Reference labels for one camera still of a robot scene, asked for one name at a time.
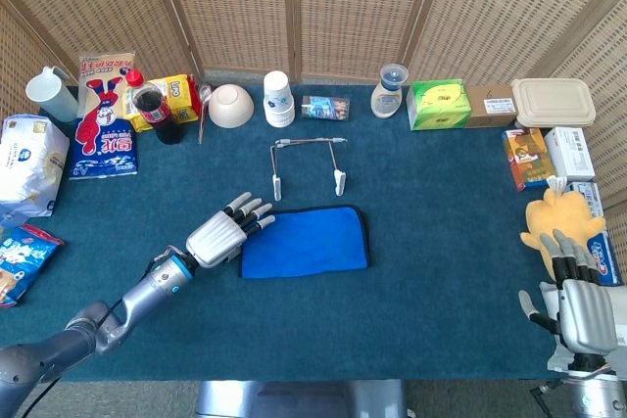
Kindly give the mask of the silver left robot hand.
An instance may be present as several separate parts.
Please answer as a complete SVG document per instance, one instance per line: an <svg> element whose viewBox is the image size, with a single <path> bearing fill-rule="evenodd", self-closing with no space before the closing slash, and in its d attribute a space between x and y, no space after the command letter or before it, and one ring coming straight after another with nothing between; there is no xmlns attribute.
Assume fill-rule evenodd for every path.
<svg viewBox="0 0 627 418"><path fill-rule="evenodd" d="M275 221L271 203L245 192L216 212L186 240L186 252L203 268L238 255L243 244Z"/></svg>

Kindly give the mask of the grey and blue cloth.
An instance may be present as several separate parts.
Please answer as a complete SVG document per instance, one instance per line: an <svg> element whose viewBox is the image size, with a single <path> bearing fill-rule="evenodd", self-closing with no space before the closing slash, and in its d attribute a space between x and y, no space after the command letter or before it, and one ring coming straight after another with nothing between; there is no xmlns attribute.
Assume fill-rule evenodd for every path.
<svg viewBox="0 0 627 418"><path fill-rule="evenodd" d="M369 267L367 229L359 208L286 209L273 216L267 228L243 245L242 278L293 278Z"/></svg>

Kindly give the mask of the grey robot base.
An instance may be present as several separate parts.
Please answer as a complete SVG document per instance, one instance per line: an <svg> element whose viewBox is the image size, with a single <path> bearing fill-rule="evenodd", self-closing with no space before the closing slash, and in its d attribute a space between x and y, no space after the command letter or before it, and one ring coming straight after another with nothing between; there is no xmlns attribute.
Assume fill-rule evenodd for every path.
<svg viewBox="0 0 627 418"><path fill-rule="evenodd" d="M195 418L415 418L399 379L204 381Z"/></svg>

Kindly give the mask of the white metal rack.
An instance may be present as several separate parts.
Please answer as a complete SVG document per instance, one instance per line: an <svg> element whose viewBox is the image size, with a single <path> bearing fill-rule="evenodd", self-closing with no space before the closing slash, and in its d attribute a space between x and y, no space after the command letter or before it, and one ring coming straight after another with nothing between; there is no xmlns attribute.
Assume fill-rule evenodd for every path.
<svg viewBox="0 0 627 418"><path fill-rule="evenodd" d="M347 174L345 171L341 170L338 167L333 145L346 143L346 142L347 142L347 139L342 138L342 137L316 137L316 138L308 138L308 139L284 138L284 139L276 140L274 144L269 147L270 161L272 165L272 186L273 186L274 199L277 202L280 202L282 199L281 178L278 175L277 151L279 149L283 149L283 148L287 148L291 146L314 144L314 143L325 143L328 145L329 153L330 153L332 164L333 164L335 194L337 197L343 196L345 192Z"/></svg>

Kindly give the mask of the cola bottle red label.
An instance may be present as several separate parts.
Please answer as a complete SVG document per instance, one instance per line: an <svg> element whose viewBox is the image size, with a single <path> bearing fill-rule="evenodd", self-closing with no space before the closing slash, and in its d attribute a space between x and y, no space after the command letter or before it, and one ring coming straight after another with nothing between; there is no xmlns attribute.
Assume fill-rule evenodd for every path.
<svg viewBox="0 0 627 418"><path fill-rule="evenodd" d="M139 70L129 70L125 79L130 103L152 126L158 139L166 145L179 144L183 130L173 117L167 96L157 85L147 81Z"/></svg>

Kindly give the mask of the metal spoon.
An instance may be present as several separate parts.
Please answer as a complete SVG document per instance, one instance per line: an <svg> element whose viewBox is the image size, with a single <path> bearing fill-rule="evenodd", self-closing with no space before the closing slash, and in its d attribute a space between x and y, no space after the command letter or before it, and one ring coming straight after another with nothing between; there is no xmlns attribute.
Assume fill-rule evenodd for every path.
<svg viewBox="0 0 627 418"><path fill-rule="evenodd" d="M201 111L199 118L198 144L201 145L204 139L206 118L209 115L209 104L213 94L213 88L209 83L203 83L199 87L199 99Z"/></svg>

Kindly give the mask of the blue carpet table cover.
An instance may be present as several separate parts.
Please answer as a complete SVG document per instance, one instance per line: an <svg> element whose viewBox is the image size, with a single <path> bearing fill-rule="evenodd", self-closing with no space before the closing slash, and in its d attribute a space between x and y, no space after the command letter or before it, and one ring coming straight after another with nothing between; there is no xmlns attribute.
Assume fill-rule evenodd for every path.
<svg viewBox="0 0 627 418"><path fill-rule="evenodd" d="M410 131L404 112L370 109L371 89L299 86L346 97L345 122L185 125L174 146L136 139L130 176L64 180L36 225L63 240L21 302L0 309L0 348L42 341L83 307L113 302L151 258L243 192L280 209L357 207L368 268L249 280L233 260L195 279L122 346L73 380L345 380L547 375L555 341L523 314L542 302L540 255L519 235L540 189L517 191L497 129Z"/></svg>

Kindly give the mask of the white box with barcode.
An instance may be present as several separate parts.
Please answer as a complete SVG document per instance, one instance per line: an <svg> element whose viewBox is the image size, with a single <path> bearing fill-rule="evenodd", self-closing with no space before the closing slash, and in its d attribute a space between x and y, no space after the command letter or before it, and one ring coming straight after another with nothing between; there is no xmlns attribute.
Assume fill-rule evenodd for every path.
<svg viewBox="0 0 627 418"><path fill-rule="evenodd" d="M596 174L582 128L554 127L545 143L555 168L555 175L568 182L592 181Z"/></svg>

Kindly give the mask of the blue snack bag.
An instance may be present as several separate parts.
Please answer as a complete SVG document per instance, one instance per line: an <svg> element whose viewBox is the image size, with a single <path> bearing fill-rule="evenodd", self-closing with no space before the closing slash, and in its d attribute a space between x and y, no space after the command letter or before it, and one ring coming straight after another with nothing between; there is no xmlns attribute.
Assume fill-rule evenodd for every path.
<svg viewBox="0 0 627 418"><path fill-rule="evenodd" d="M18 303L46 261L63 244L63 240L30 224L13 229L0 243L0 308Z"/></svg>

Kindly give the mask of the large white flour bag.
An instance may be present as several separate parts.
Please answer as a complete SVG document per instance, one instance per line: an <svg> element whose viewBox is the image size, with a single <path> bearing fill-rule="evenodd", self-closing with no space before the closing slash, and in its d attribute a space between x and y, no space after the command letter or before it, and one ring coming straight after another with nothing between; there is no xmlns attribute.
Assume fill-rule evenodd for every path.
<svg viewBox="0 0 627 418"><path fill-rule="evenodd" d="M70 146L46 116L13 115L0 134L0 233L53 213Z"/></svg>

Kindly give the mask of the beige lidded food container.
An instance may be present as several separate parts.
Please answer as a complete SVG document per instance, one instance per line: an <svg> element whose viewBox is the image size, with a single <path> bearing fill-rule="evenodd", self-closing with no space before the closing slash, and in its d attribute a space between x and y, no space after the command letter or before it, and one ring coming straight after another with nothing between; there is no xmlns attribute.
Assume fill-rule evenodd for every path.
<svg viewBox="0 0 627 418"><path fill-rule="evenodd" d="M596 119L588 85L578 78L515 79L518 128L587 127Z"/></svg>

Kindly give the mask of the white plastic jug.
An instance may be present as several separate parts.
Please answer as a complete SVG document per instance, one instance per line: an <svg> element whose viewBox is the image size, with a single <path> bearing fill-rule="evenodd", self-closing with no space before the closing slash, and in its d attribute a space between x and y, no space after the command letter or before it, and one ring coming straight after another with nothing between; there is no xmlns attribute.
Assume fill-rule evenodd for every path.
<svg viewBox="0 0 627 418"><path fill-rule="evenodd" d="M27 98L61 122L78 115L78 101L66 87L70 76L59 67L44 67L25 87Z"/></svg>

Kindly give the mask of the cream bottle blue cap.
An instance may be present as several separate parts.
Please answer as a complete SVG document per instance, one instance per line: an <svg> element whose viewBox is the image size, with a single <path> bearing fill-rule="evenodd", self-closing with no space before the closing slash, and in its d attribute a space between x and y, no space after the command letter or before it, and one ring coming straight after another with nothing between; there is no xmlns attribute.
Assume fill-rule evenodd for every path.
<svg viewBox="0 0 627 418"><path fill-rule="evenodd" d="M403 86L409 77L406 67L388 64L380 70L380 80L371 94L370 106L378 118L393 116L401 106Z"/></svg>

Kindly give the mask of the brown cardboard box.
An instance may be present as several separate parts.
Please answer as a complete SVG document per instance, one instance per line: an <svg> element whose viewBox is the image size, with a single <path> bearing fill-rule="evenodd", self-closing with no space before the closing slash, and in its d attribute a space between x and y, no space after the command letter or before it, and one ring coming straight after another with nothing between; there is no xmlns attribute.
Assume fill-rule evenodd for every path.
<svg viewBox="0 0 627 418"><path fill-rule="evenodd" d="M513 93L509 85L467 85L471 107L466 128L506 127L517 117Z"/></svg>

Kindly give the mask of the green tissue box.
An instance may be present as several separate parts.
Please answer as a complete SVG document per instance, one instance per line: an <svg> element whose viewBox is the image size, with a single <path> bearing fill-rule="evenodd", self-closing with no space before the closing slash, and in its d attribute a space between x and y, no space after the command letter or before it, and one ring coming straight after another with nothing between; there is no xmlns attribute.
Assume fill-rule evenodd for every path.
<svg viewBox="0 0 627 418"><path fill-rule="evenodd" d="M471 106L459 78L415 81L406 98L411 131L464 128Z"/></svg>

